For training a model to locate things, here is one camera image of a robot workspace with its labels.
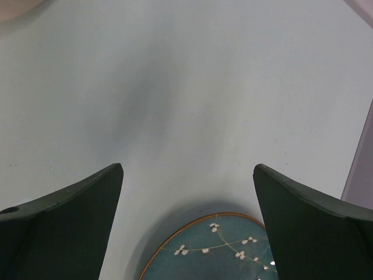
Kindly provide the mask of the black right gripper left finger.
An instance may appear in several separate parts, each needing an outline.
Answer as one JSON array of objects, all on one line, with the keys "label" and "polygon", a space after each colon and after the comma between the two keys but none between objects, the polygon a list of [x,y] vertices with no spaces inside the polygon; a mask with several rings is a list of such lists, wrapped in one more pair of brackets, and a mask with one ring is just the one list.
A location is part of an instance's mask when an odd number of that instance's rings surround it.
[{"label": "black right gripper left finger", "polygon": [[124,172],[88,178],[1,211],[1,279],[98,279]]}]

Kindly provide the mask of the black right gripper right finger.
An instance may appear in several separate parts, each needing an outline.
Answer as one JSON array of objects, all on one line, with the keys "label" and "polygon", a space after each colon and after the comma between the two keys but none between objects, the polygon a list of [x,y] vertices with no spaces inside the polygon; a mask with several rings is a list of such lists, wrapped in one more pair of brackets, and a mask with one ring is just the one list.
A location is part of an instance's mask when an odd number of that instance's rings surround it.
[{"label": "black right gripper right finger", "polygon": [[264,164],[253,180],[280,279],[372,279],[372,210]]}]

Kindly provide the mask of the teal floral ceramic plate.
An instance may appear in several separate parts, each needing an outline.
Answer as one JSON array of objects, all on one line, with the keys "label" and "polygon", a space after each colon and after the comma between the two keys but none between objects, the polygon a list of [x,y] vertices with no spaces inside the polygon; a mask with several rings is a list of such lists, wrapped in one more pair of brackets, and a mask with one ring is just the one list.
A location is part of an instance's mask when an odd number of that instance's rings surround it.
[{"label": "teal floral ceramic plate", "polygon": [[152,255],[139,279],[278,279],[266,229],[241,213],[196,219]]}]

